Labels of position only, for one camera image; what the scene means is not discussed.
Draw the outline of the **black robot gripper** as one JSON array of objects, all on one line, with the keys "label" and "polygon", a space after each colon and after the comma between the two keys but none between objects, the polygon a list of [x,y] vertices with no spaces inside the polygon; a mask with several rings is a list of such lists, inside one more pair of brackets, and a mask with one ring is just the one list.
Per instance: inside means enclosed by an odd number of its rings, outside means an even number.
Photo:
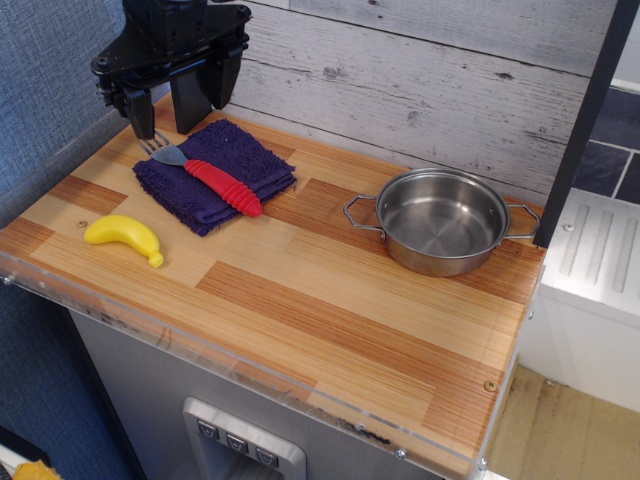
[{"label": "black robot gripper", "polygon": [[217,109],[231,100],[251,10],[228,1],[124,1],[120,35],[91,62],[107,106],[123,108],[138,139],[155,136],[149,89],[195,72]]}]

